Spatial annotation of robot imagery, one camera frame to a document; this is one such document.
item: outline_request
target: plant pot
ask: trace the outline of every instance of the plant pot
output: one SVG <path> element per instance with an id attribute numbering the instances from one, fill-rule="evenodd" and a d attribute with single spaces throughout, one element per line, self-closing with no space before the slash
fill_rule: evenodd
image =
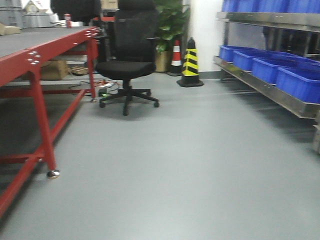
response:
<path id="1" fill-rule="evenodd" d="M 155 55 L 155 71 L 158 73 L 165 73 L 169 70 L 171 60 L 171 52 L 164 51 L 162 53 L 156 53 Z"/>

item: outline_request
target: chair seat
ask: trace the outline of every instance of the chair seat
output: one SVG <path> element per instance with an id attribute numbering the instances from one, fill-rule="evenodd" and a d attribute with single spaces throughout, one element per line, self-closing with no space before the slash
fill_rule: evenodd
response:
<path id="1" fill-rule="evenodd" d="M 153 73 L 156 66 L 153 62 L 105 61 L 95 67 L 96 71 L 112 80 L 130 80 Z"/>

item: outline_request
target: potted plant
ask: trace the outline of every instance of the potted plant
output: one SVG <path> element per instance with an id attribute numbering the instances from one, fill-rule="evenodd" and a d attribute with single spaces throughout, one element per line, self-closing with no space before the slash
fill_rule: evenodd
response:
<path id="1" fill-rule="evenodd" d="M 159 12 L 156 37 L 156 71 L 166 72 L 170 65 L 174 40 L 183 33 L 190 15 L 188 5 L 183 5 L 182 0 L 155 0 Z"/>

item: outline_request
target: blue plastic bin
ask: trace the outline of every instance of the blue plastic bin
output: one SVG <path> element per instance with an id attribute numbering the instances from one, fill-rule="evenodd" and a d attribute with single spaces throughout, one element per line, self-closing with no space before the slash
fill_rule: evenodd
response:
<path id="1" fill-rule="evenodd" d="M 279 68 L 276 87 L 305 103 L 320 104 L 320 71 Z"/>
<path id="2" fill-rule="evenodd" d="M 319 63 L 318 61 L 306 58 L 306 57 L 302 57 L 302 56 L 298 56 L 298 55 L 294 55 L 291 53 L 287 53 L 287 52 L 278 52 L 277 53 L 273 53 L 272 54 L 272 58 L 273 59 L 277 59 L 277 60 L 283 60 L 283 61 L 297 61 L 300 63 L 313 63 L 313 64 L 317 64 Z"/>
<path id="3" fill-rule="evenodd" d="M 224 0 L 222 4 L 222 12 L 236 12 L 238 10 L 239 0 Z"/>
<path id="4" fill-rule="evenodd" d="M 272 59 L 273 55 L 271 53 L 263 51 L 234 51 L 233 65 L 245 70 L 251 71 L 253 59 Z"/>
<path id="5" fill-rule="evenodd" d="M 260 0 L 258 12 L 260 13 L 286 13 L 290 0 Z"/>
<path id="6" fill-rule="evenodd" d="M 220 46 L 219 58 L 232 63 L 234 61 L 234 51 L 243 51 L 243 50 L 262 51 L 253 47 L 222 45 Z"/>
<path id="7" fill-rule="evenodd" d="M 314 62 L 298 62 L 297 63 L 298 69 L 304 69 L 304 70 L 311 70 L 311 71 L 320 71 L 320 62 L 314 63 Z"/>
<path id="8" fill-rule="evenodd" d="M 320 13 L 319 0 L 290 0 L 288 13 Z"/>
<path id="9" fill-rule="evenodd" d="M 257 12 L 260 0 L 238 0 L 238 12 Z"/>
<path id="10" fill-rule="evenodd" d="M 252 62 L 252 75 L 270 84 L 277 80 L 278 68 L 296 68 L 296 61 L 283 61 L 254 58 Z"/>

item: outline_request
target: metal shelf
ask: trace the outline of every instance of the metal shelf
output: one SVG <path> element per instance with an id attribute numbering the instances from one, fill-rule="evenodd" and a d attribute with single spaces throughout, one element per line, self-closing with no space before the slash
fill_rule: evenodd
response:
<path id="1" fill-rule="evenodd" d="M 233 64 L 222 60 L 218 56 L 214 57 L 214 61 L 224 71 L 228 72 L 280 106 L 289 110 L 299 118 L 315 119 L 318 111 L 320 111 L 320 104 L 303 102 L 285 93 L 284 91 L 281 91 L 275 86 L 251 75 L 249 72 L 243 71 Z"/>
<path id="2" fill-rule="evenodd" d="M 219 21 L 320 33 L 319 13 L 217 12 Z"/>

